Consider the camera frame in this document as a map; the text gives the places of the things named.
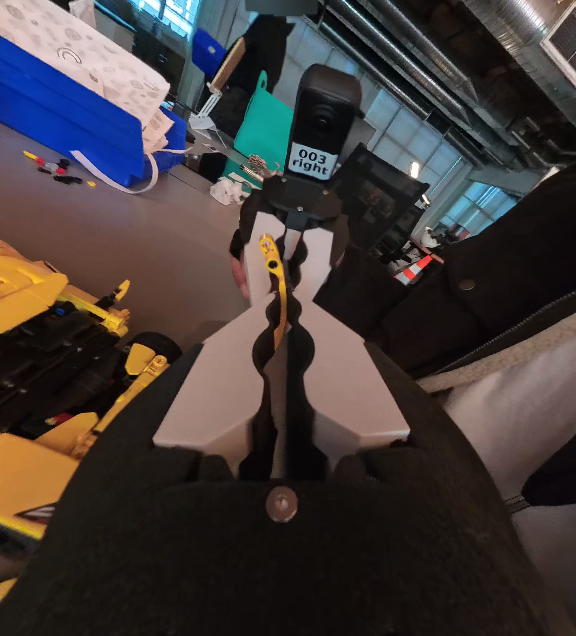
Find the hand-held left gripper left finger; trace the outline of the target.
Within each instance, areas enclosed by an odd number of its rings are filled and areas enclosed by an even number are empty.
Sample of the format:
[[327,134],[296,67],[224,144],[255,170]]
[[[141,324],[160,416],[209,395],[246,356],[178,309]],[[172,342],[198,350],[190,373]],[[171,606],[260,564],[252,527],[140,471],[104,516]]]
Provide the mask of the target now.
[[222,457],[242,480],[266,480],[277,438],[265,367],[275,354],[271,293],[201,345],[153,437],[157,447]]

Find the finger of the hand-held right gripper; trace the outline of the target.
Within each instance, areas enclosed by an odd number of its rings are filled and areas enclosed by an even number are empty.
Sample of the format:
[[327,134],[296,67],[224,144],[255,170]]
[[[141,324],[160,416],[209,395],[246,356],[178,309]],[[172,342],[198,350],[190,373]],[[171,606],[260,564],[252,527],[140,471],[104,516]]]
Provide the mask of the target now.
[[308,229],[301,234],[292,262],[296,281],[292,295],[299,303],[314,300],[332,271],[332,243],[334,235],[324,228]]
[[272,285],[260,239],[263,235],[269,235],[278,246],[278,240],[283,238],[284,233],[284,224],[273,214],[257,212],[251,237],[245,243],[245,272],[251,306],[264,300],[270,294]]

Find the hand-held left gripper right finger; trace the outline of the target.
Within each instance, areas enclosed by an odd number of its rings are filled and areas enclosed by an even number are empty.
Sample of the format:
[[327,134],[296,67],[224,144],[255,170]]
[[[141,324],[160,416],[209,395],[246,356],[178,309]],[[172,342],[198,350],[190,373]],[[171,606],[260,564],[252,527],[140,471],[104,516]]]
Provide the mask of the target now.
[[312,300],[289,304],[286,475],[326,478],[344,457],[408,441],[363,337]]

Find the yellow flexible brick rod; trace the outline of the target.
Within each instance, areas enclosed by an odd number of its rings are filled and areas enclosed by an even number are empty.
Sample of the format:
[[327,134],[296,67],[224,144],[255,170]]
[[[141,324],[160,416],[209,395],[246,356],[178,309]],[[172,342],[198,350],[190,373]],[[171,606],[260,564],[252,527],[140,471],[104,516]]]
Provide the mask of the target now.
[[287,286],[285,280],[284,265],[280,253],[271,234],[264,233],[259,238],[259,246],[264,256],[268,273],[276,278],[277,295],[280,302],[280,314],[277,327],[273,331],[275,351],[281,346],[287,327]]

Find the yellow toy brick car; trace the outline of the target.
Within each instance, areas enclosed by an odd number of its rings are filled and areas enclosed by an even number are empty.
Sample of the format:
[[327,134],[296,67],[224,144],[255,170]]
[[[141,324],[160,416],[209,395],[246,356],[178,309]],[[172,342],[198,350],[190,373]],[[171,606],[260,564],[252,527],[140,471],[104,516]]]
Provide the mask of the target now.
[[0,557],[14,567],[99,435],[182,355],[157,332],[121,343],[129,287],[95,298],[0,240]]

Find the person's right forearm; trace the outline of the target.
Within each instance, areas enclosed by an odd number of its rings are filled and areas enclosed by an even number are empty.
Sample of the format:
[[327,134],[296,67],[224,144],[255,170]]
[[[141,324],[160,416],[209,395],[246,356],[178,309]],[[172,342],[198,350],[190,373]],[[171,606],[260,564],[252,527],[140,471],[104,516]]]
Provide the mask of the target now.
[[576,296],[576,163],[441,257],[405,286],[349,245],[315,303],[416,379],[496,352],[489,342]]

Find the grey desk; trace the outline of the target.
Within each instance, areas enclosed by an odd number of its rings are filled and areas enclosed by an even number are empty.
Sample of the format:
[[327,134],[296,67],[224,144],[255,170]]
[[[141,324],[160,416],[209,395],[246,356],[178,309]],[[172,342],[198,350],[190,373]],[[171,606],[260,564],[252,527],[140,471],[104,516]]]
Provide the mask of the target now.
[[[69,282],[96,298],[130,280],[130,335],[154,331],[189,350],[249,308],[231,274],[229,244],[240,209],[208,193],[209,183],[178,166],[147,193],[121,193],[71,162],[82,185],[62,185],[23,155],[54,154],[0,124],[0,239],[33,261],[48,261]],[[87,186],[88,180],[97,186]],[[155,555],[163,513],[153,516],[146,492],[156,483],[179,483],[194,471],[192,453],[153,451],[151,438],[187,368],[178,362],[130,404],[101,434],[77,469],[49,528],[41,566],[58,556],[77,574],[100,574],[94,556],[130,565]]]

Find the person's right hand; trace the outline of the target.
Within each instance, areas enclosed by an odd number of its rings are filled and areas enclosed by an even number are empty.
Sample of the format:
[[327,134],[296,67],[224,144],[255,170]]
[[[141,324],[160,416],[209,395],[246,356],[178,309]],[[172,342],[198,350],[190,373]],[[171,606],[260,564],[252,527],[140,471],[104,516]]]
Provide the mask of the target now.
[[231,255],[231,272],[237,288],[244,299],[249,299],[249,287],[243,258],[235,258]]

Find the crumpled white paper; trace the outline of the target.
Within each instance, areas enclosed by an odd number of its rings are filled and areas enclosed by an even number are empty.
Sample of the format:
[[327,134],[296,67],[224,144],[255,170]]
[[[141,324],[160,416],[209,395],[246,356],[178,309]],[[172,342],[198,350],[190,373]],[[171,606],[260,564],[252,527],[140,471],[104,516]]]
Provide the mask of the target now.
[[210,187],[211,197],[223,205],[241,206],[251,194],[252,189],[246,181],[234,181],[224,176]]

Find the teal plastic bin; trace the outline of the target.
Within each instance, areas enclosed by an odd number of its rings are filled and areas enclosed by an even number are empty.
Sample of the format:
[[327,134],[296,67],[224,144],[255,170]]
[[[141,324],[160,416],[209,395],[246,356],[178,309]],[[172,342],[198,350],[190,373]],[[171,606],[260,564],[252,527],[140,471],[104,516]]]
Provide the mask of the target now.
[[240,169],[251,156],[259,157],[269,171],[284,171],[293,110],[268,92],[267,84],[268,75],[261,71],[233,143],[233,149],[245,159],[228,159],[222,173],[231,181],[249,181],[253,186],[260,186],[258,180],[245,175]]

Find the orange white striped cone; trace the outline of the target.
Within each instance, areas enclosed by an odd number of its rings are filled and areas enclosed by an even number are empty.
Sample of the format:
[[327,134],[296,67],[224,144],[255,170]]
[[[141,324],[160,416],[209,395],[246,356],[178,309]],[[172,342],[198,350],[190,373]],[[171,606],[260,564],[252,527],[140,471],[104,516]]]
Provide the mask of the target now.
[[434,261],[434,258],[430,255],[423,257],[422,259],[412,263],[399,273],[395,274],[394,279],[404,286],[407,286],[413,282],[419,274]]

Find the person's black fleece-lined jacket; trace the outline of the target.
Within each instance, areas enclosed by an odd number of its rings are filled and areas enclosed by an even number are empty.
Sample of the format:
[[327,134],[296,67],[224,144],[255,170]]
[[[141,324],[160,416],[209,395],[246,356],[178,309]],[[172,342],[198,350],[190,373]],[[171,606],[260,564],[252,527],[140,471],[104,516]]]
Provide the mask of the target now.
[[482,459],[576,627],[576,290],[418,384]]

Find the pile of small loose bricks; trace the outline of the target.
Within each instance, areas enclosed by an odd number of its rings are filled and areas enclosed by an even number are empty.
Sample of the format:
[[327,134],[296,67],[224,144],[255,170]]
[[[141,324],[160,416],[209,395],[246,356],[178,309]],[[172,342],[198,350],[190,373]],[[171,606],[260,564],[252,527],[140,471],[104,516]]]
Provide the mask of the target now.
[[84,181],[78,176],[71,175],[69,172],[70,162],[66,158],[62,158],[58,162],[46,162],[42,157],[27,150],[23,150],[22,154],[36,166],[38,172],[51,176],[58,183],[63,185],[86,184],[90,188],[96,188],[94,181]]

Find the silver air duct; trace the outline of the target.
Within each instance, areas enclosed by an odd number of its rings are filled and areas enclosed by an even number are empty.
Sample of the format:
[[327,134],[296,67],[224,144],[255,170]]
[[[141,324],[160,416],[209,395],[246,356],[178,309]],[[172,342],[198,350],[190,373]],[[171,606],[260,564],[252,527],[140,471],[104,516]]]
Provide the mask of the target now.
[[576,127],[576,73],[550,38],[576,9],[558,1],[464,1],[475,18]]

